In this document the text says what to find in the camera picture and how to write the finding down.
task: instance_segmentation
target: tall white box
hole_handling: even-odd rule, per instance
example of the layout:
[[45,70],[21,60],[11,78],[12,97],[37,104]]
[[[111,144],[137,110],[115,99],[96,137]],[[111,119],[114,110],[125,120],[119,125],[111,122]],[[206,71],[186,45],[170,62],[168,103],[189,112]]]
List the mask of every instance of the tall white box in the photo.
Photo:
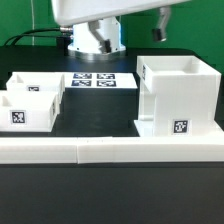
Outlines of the tall white box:
[[140,136],[206,135],[214,121],[221,74],[195,56],[139,56]]

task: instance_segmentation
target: black cable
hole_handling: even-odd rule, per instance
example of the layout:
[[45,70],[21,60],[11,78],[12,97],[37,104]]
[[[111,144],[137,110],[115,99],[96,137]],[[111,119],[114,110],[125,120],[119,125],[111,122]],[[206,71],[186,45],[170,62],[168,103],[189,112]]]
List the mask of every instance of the black cable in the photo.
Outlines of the black cable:
[[22,37],[57,38],[57,37],[63,37],[63,36],[49,36],[49,35],[46,36],[46,35],[21,34],[21,35],[16,35],[16,36],[10,37],[10,38],[4,43],[4,46],[6,46],[11,40],[13,40],[13,39],[17,39],[17,38],[19,38],[19,40],[20,40]]
[[26,34],[32,34],[32,33],[40,33],[40,32],[49,32],[49,31],[60,31],[60,28],[42,28],[42,29],[35,29],[35,30],[28,30],[24,33],[22,33],[21,35],[17,35],[14,37],[9,38],[10,40],[15,39],[11,45],[15,45],[22,37],[24,37]]

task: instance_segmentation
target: black table surface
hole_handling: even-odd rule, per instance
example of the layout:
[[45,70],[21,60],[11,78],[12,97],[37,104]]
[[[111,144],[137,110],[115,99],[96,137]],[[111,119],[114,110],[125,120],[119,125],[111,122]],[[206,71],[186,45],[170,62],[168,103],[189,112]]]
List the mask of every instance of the black table surface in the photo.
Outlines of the black table surface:
[[[55,47],[1,47],[0,85],[5,88],[12,71],[134,73],[137,55],[193,54],[128,49],[119,60],[86,63]],[[223,163],[0,165],[0,180],[4,224],[224,223]]]

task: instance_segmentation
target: white open box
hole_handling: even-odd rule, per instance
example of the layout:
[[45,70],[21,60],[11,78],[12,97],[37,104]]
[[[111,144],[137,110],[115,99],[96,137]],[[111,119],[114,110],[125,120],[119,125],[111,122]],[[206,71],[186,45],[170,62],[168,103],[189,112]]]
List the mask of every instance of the white open box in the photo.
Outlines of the white open box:
[[13,72],[6,87],[8,91],[54,91],[61,102],[65,81],[64,75],[57,72]]
[[140,136],[206,135],[214,121],[221,74],[194,56],[139,56]]
[[50,132],[57,114],[56,92],[0,91],[0,131]]

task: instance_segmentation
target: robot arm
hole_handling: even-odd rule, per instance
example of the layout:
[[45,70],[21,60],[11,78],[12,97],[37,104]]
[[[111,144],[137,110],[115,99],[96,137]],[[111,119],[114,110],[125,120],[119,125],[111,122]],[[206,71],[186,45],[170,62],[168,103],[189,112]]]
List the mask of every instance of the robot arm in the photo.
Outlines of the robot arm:
[[125,46],[120,42],[120,24],[115,16],[159,7],[160,19],[153,36],[155,41],[164,41],[169,5],[185,1],[189,0],[52,0],[52,8],[59,25],[74,25],[75,41],[68,47],[70,55],[107,60],[125,54]]
[[55,21],[62,26],[95,21],[189,0],[52,0]]

